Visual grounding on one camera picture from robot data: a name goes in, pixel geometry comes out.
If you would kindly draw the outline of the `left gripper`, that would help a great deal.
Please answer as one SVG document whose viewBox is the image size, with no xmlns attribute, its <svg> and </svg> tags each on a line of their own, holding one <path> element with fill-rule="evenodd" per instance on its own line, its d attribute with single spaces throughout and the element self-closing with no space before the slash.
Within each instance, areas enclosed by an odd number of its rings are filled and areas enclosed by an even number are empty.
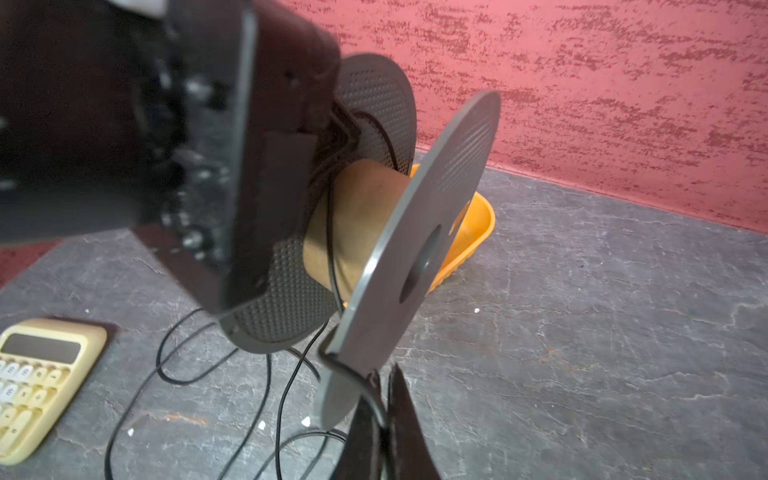
<svg viewBox="0 0 768 480">
<path fill-rule="evenodd" d="M 277 1 L 5 1 L 1 241 L 130 228 L 207 311 L 262 295 L 341 66 Z"/>
</svg>

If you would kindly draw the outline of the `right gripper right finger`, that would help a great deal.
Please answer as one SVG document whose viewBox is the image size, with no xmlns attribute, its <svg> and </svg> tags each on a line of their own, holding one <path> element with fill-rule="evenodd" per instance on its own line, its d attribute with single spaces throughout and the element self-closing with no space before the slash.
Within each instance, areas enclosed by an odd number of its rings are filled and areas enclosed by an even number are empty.
<svg viewBox="0 0 768 480">
<path fill-rule="evenodd" d="M 389 479 L 441 479 L 398 364 L 392 366 L 388 381 L 386 453 Z"/>
</svg>

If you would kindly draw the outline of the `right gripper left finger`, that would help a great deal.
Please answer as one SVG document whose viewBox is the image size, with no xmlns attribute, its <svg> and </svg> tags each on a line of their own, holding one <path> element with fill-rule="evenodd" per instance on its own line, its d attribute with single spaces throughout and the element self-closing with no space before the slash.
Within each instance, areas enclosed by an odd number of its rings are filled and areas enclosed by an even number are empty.
<svg viewBox="0 0 768 480">
<path fill-rule="evenodd" d="M 382 436 L 374 411 L 360 397 L 332 480 L 379 480 L 384 468 Z"/>
</svg>

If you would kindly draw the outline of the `grey perforated cable spool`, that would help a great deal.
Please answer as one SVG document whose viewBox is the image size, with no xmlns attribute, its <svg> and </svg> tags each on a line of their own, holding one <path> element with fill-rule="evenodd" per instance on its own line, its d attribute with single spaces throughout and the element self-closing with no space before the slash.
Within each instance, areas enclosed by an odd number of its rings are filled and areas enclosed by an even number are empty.
<svg viewBox="0 0 768 480">
<path fill-rule="evenodd" d="M 361 130 L 357 147 L 319 171 L 300 231 L 273 251 L 266 292 L 220 320 L 240 349 L 272 353 L 346 308 L 322 350 L 360 375 L 381 368 L 429 292 L 486 167 L 502 98 L 474 95 L 415 158 L 416 105 L 391 59 L 343 59 L 336 97 Z"/>
</svg>

